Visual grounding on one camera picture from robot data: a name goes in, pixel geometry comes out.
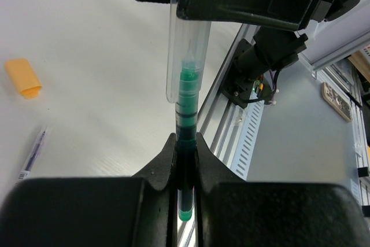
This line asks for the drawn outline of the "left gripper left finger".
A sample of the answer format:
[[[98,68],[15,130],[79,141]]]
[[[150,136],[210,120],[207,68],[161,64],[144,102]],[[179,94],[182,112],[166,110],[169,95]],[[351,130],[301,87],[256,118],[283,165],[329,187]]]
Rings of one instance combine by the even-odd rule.
[[[176,246],[175,135],[132,176],[20,182],[1,207],[2,246]]]

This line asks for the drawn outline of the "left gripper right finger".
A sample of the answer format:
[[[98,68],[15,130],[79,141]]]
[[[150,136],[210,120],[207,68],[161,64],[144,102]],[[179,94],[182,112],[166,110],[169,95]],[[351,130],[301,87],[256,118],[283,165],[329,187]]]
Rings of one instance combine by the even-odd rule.
[[[198,246],[363,246],[364,218],[345,187],[247,182],[197,135]]]

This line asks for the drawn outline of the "clear pen cap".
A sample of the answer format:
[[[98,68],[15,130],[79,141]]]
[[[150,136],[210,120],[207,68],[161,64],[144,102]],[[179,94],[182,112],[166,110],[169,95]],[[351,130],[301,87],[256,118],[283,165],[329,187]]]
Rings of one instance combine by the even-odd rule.
[[[168,102],[178,102],[180,74],[191,69],[198,75],[193,92],[200,91],[208,49],[211,22],[189,21],[177,17],[178,0],[170,0],[168,63],[166,97]]]

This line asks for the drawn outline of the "green pen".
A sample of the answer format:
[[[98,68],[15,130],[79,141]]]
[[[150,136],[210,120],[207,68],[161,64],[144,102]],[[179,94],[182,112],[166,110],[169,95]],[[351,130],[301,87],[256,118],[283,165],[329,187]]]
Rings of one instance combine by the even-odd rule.
[[[198,115],[199,69],[191,44],[182,59],[176,112],[176,155],[179,166],[178,216],[183,222],[193,214],[194,156]]]

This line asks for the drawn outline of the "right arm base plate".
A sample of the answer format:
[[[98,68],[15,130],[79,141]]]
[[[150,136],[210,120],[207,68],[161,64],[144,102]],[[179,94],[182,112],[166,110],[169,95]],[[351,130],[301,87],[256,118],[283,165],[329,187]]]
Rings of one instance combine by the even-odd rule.
[[[259,101],[270,104],[277,91],[279,73],[272,72],[260,51],[243,39],[225,76],[224,94],[241,108]]]

